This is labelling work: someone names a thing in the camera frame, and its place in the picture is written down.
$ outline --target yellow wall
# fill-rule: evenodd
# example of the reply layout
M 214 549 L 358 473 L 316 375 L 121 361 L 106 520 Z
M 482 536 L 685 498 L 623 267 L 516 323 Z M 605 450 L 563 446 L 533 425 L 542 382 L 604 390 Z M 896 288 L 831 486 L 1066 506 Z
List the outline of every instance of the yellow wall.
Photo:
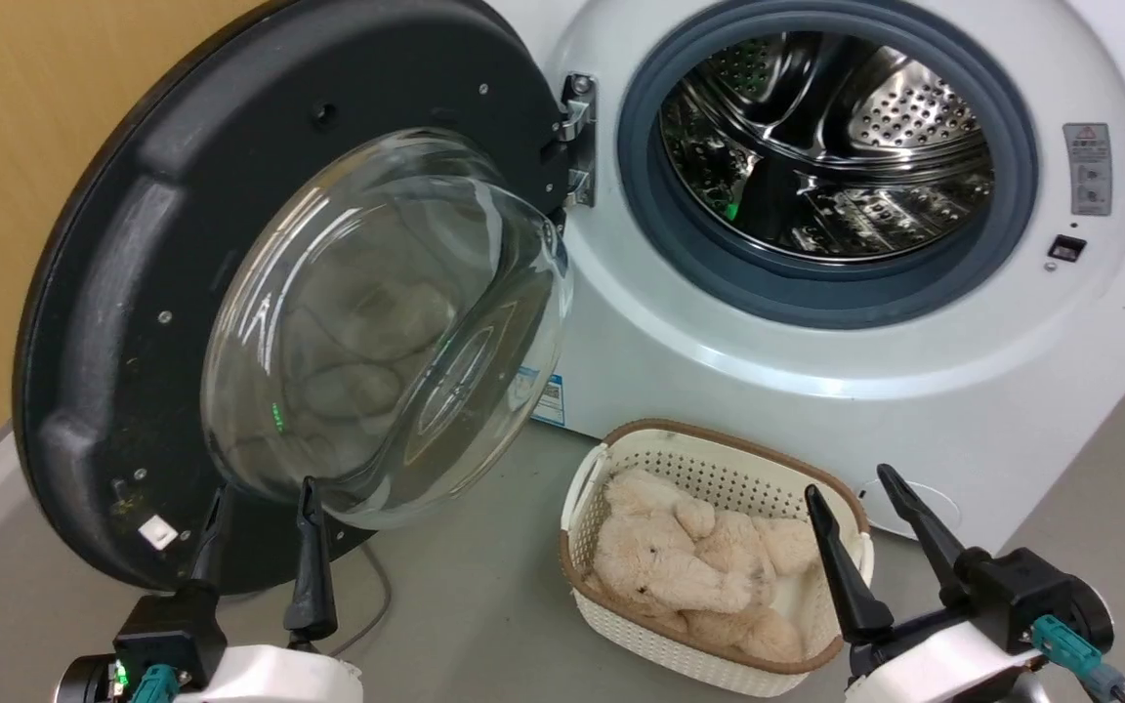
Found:
M 33 267 L 102 139 L 207 35 L 258 0 L 0 0 L 0 426 Z

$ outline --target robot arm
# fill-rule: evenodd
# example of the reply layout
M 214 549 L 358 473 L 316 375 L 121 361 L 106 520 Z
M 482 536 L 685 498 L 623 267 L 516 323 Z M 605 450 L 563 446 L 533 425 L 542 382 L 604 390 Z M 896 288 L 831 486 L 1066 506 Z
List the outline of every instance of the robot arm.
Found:
M 1101 661 L 1114 623 L 1097 593 L 1030 549 L 992 557 L 964 548 L 892 467 L 880 484 L 910 523 L 938 582 L 940 611 L 894 624 L 840 543 L 817 488 L 807 507 L 840 634 L 852 647 L 847 703 L 1041 703 L 1034 672 L 1053 663 L 1099 703 L 1125 702 L 1125 679 Z
M 216 492 L 190 577 L 170 596 L 142 596 L 115 637 L 115 655 L 81 657 L 55 703 L 362 703 L 360 672 L 317 654 L 336 631 L 336 605 L 315 480 L 303 481 L 300 551 L 285 611 L 287 648 L 228 647 L 215 620 L 228 502 Z
M 1028 549 L 994 558 L 964 548 L 892 467 L 881 466 L 879 477 L 918 535 L 944 607 L 894 623 L 810 486 L 810 522 L 849 645 L 847 703 L 1047 703 L 1034 672 L 1048 663 L 1074 672 L 1098 703 L 1125 703 L 1120 673 L 1101 661 L 1114 641 L 1113 620 L 1088 584 Z M 115 638 L 115 655 L 76 659 L 56 703 L 362 703 L 359 669 L 312 645 L 336 630 L 315 481 L 304 481 L 299 499 L 303 549 L 285 612 L 287 648 L 228 648 L 215 622 L 227 520 L 216 494 L 190 578 L 172 596 L 143 596 Z

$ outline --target basket handle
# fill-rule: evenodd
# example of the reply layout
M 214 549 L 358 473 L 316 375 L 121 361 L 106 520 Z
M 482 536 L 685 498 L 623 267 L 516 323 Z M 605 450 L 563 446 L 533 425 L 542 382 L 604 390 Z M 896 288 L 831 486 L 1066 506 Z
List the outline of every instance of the basket handle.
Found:
M 875 544 L 871 542 L 871 533 L 863 531 L 857 533 L 862 539 L 862 555 L 857 559 L 857 573 L 862 574 L 862 579 L 870 586 L 871 578 L 875 577 Z
M 575 512 L 576 506 L 580 505 L 580 499 L 587 498 L 591 490 L 595 488 L 594 483 L 597 469 L 606 463 L 606 458 L 609 457 L 606 449 L 609 449 L 609 445 L 605 443 L 591 449 L 588 454 L 585 454 L 584 460 L 582 460 L 579 469 L 575 471 L 575 477 L 572 479 L 572 488 L 567 489 L 566 502 L 562 503 L 562 531 L 572 529 L 572 513 Z

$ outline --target brown basket rim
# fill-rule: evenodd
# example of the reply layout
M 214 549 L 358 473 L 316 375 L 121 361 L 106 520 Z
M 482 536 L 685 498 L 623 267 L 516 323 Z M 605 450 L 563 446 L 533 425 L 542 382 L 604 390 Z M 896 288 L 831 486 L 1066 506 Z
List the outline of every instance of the brown basket rim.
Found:
M 731 447 L 732 449 L 745 451 L 746 454 L 762 457 L 763 459 L 772 460 L 772 462 L 782 463 L 782 466 L 801 472 L 801 475 L 813 477 L 813 479 L 817 479 L 820 484 L 826 484 L 838 493 L 840 497 L 845 499 L 845 503 L 853 508 L 854 516 L 857 520 L 857 530 L 861 531 L 861 533 L 870 533 L 870 522 L 866 520 L 866 511 L 863 511 L 862 503 L 858 502 L 854 492 L 848 489 L 847 485 L 842 484 L 837 477 L 829 475 L 829 472 L 811 467 L 809 463 L 801 462 L 801 460 L 794 459 L 793 457 L 778 453 L 778 451 L 773 449 L 755 444 L 753 441 L 740 440 L 738 436 L 710 431 L 710 429 L 699 427 L 686 423 L 675 422 L 675 420 L 644 418 L 616 427 L 615 431 L 606 435 L 605 440 L 603 440 L 603 444 L 609 447 L 629 434 L 647 431 L 647 429 L 657 429 L 657 431 L 686 434 L 688 436 L 696 438 L 696 440 L 713 441 L 716 444 Z M 602 605 L 603 609 L 611 611 L 611 613 L 615 613 L 620 618 L 630 620 L 630 622 L 648 629 L 648 631 L 655 634 L 668 638 L 668 640 L 673 640 L 675 643 L 683 645 L 691 649 L 705 651 L 706 655 L 713 655 L 720 659 L 727 659 L 729 663 L 742 664 L 742 666 L 772 673 L 772 675 L 804 675 L 804 673 L 822 668 L 825 664 L 835 659 L 836 655 L 839 655 L 840 649 L 844 647 L 843 641 L 840 641 L 840 637 L 836 636 L 835 640 L 831 640 L 830 643 L 822 648 L 821 651 L 818 651 L 817 655 L 810 657 L 809 659 L 804 659 L 802 663 L 772 663 L 772 660 L 750 657 L 740 650 L 724 647 L 711 647 L 710 645 L 702 643 L 702 641 L 694 640 L 687 634 L 682 634 L 681 632 L 673 631 L 673 629 L 656 623 L 654 620 L 642 618 L 642 615 L 637 613 L 622 611 L 619 606 L 616 606 L 616 604 L 612 603 L 609 597 L 586 586 L 584 577 L 582 577 L 580 569 L 577 569 L 576 565 L 572 560 L 570 535 L 567 534 L 566 529 L 559 531 L 559 556 L 562 560 L 562 571 L 566 574 L 568 582 L 572 583 L 572 588 L 579 591 L 580 595 L 598 605 Z

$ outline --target teddy bear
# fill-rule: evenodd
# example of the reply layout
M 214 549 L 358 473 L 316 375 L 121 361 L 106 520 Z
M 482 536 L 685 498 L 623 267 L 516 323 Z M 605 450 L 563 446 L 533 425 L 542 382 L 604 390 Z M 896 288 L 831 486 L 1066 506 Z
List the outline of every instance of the teddy bear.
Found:
M 749 575 L 696 557 L 691 531 L 714 529 L 709 503 L 640 469 L 616 475 L 606 499 L 611 516 L 597 531 L 593 571 L 611 601 L 680 632 L 686 627 L 680 611 L 738 613 L 750 604 Z
M 688 634 L 773 663 L 803 658 L 798 628 L 772 604 L 781 576 L 803 574 L 818 561 L 807 523 L 721 511 L 714 516 L 714 530 L 698 542 L 698 558 L 728 574 L 749 575 L 753 597 L 738 613 L 683 611 Z
M 669 512 L 693 540 L 714 529 L 714 506 L 645 469 L 626 469 L 612 477 L 606 485 L 606 503 L 614 515 Z

